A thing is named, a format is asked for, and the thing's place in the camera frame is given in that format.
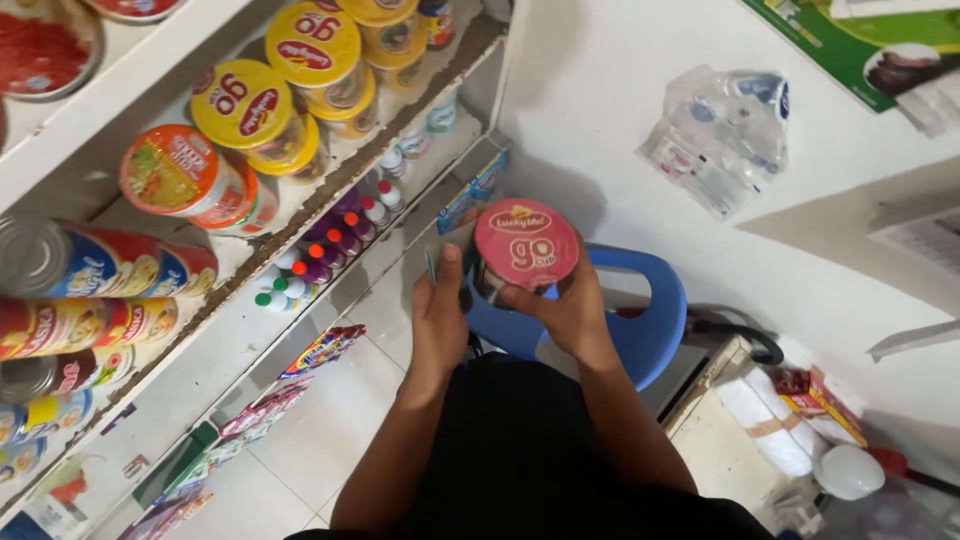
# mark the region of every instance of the person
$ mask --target person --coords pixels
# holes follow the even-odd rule
[[[623,369],[580,243],[557,300],[501,290],[577,359],[580,382],[504,354],[462,363],[462,255],[444,245],[436,285],[426,274],[414,285],[410,368],[343,487],[330,530],[288,540],[772,538],[742,506],[698,496]]]

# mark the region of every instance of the plastic bag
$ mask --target plastic bag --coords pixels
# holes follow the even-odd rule
[[[786,79],[701,65],[667,86],[663,119],[636,153],[723,220],[787,166]]]

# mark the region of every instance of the purple bottle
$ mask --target purple bottle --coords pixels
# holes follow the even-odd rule
[[[347,264],[347,256],[337,251],[335,248],[325,248],[320,244],[311,244],[308,250],[310,257],[315,258],[317,262],[336,270],[343,268]]]
[[[333,271],[315,259],[297,261],[294,263],[294,266],[291,268],[291,270],[293,270],[294,274],[300,276],[302,280],[308,283],[326,285],[333,280]]]
[[[316,242],[326,238],[326,232],[329,231],[332,227],[337,226],[337,216],[333,215],[331,212],[327,212],[324,215],[320,216],[320,219],[317,220],[317,223],[313,224],[313,227],[307,230],[303,236],[300,237],[300,241],[303,242]]]
[[[333,204],[333,208],[330,209],[329,213],[346,215],[349,212],[356,211],[360,211],[360,190],[356,187],[351,187],[347,190],[347,193],[344,193],[344,196],[341,197],[339,201]]]
[[[356,257],[363,251],[363,242],[350,233],[341,233],[336,229],[330,229],[326,232],[326,239],[333,242],[340,253],[347,257]]]
[[[350,226],[350,232],[359,238],[364,246],[369,246],[376,239],[376,228],[366,217],[350,212],[344,216],[344,223]]]

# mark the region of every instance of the cardboard box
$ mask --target cardboard box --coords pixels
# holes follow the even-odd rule
[[[819,370],[779,370],[774,374],[774,387],[791,409],[831,443],[867,447],[860,421],[827,390]]]

